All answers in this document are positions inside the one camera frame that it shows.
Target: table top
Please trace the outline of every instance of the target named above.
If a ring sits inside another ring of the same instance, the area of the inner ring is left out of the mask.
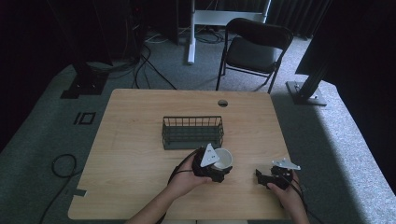
[[[228,105],[219,106],[225,100]],[[114,90],[78,189],[72,219],[127,219],[165,186],[192,149],[164,150],[164,116],[221,116],[222,147],[233,169],[177,199],[166,219],[288,218],[276,196],[257,183],[255,170],[270,174],[272,160],[288,158],[271,97],[264,92]]]

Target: carpeted floor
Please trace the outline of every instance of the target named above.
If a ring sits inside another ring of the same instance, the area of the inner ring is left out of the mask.
[[[172,89],[173,85],[179,90],[215,89],[222,44],[197,42],[194,65],[186,63],[188,42],[183,39],[178,46],[159,38],[151,39],[146,45],[143,55],[149,56],[161,75],[150,65],[143,65],[136,77],[139,88]],[[303,168],[299,177],[309,209],[324,223],[395,223],[395,195],[336,88],[320,83],[318,89],[326,106],[295,105],[290,98],[285,82],[306,80],[305,75],[297,76],[294,72],[308,45],[309,40],[295,37],[271,97],[290,157]],[[0,154],[0,223],[40,223],[43,214],[46,215],[42,223],[122,223],[122,220],[68,218],[78,175],[70,178],[47,212],[46,208],[69,179],[51,171],[53,160],[62,154],[73,154],[77,159],[76,171],[83,169],[111,92],[137,88],[133,71],[138,67],[110,74],[101,95],[81,95],[78,99],[60,99],[76,74],[72,66],[51,81],[31,115]],[[220,90],[266,91],[267,86],[260,87],[261,80],[230,73],[222,79]],[[94,113],[92,124],[75,123],[79,113]],[[61,175],[69,175],[72,167],[72,160],[61,159],[55,169]],[[250,220],[249,223],[290,222]]]

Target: white cup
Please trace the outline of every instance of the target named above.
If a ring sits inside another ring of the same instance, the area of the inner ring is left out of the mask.
[[[225,148],[216,148],[216,154],[220,157],[220,160],[213,164],[214,168],[218,170],[224,170],[233,164],[233,155]]]

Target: black wire basket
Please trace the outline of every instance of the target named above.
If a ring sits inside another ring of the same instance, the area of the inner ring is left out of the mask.
[[[196,149],[209,143],[217,148],[223,135],[221,116],[163,117],[164,149]]]

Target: human hand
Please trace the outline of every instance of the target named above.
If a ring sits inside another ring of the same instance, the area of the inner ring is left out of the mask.
[[[297,184],[299,182],[299,178],[294,171],[293,180],[294,181],[291,181],[291,184],[301,192],[300,186]],[[285,190],[279,188],[273,183],[268,183],[267,186],[280,200],[294,223],[309,223],[303,201],[292,186],[288,186]]]
[[[193,160],[194,156],[188,158],[177,170],[181,172],[176,174],[165,188],[175,199],[187,194],[199,185],[212,181],[210,177],[194,175],[191,168]]]

